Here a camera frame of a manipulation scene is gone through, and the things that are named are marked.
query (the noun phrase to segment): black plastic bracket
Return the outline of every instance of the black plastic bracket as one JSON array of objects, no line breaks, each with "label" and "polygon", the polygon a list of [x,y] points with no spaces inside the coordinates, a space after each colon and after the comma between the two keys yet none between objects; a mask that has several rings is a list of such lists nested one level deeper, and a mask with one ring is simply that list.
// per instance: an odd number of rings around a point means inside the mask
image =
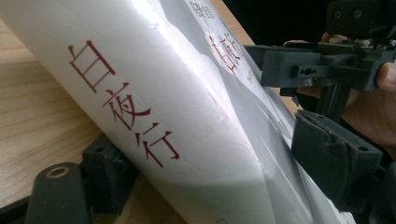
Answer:
[{"label": "black plastic bracket", "polygon": [[40,172],[32,195],[0,209],[0,223],[91,223],[94,213],[121,214],[139,172],[103,134],[83,162]]},{"label": "black plastic bracket", "polygon": [[389,36],[396,23],[395,0],[338,0],[327,6],[326,31],[351,38]]},{"label": "black plastic bracket", "polygon": [[396,162],[380,165],[382,152],[334,121],[298,111],[291,153],[341,211],[373,207],[372,219],[396,220]]},{"label": "black plastic bracket", "polygon": [[351,89],[372,91],[383,63],[394,62],[395,49],[352,45],[290,43],[288,47],[245,46],[262,70],[261,84],[295,97],[300,87],[322,88],[317,113],[341,120]]}]

